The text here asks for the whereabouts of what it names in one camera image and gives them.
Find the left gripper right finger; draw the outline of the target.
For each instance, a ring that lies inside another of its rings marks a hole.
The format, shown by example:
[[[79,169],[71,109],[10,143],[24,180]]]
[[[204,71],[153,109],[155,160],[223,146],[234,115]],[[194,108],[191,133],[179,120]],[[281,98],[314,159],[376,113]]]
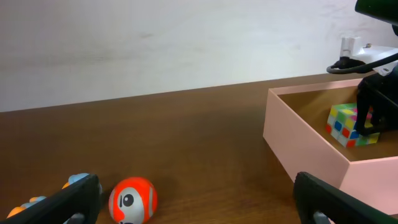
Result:
[[[299,172],[294,199],[302,223],[396,224],[397,219],[344,193],[308,172]]]

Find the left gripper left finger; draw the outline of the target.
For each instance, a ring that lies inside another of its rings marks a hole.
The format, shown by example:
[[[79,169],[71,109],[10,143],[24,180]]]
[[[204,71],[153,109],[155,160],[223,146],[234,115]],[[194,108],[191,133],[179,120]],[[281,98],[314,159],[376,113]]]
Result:
[[[84,216],[83,223],[94,224],[101,210],[100,182],[89,174],[54,195],[3,220],[2,224],[64,223],[75,214]]]

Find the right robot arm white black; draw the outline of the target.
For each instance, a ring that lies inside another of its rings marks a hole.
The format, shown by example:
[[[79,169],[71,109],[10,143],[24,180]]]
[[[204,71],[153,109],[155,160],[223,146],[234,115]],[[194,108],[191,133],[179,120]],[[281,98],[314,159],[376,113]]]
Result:
[[[397,0],[360,0],[356,12],[392,25],[397,33]],[[356,130],[363,136],[397,129],[397,67],[386,76],[379,73],[358,85]]]

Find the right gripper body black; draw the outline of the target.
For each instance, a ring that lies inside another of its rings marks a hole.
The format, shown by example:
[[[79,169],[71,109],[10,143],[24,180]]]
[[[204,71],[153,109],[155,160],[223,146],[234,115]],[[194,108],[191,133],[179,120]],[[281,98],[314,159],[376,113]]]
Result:
[[[357,94],[357,130],[397,130],[397,66],[386,76],[362,79]]]

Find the multicolour puzzle cube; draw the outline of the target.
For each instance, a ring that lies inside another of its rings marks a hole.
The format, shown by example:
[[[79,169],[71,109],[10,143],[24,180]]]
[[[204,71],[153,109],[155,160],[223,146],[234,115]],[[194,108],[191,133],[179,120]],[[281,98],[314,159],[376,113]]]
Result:
[[[379,133],[363,136],[356,130],[356,103],[333,105],[328,115],[326,131],[344,147],[365,146],[378,142]]]

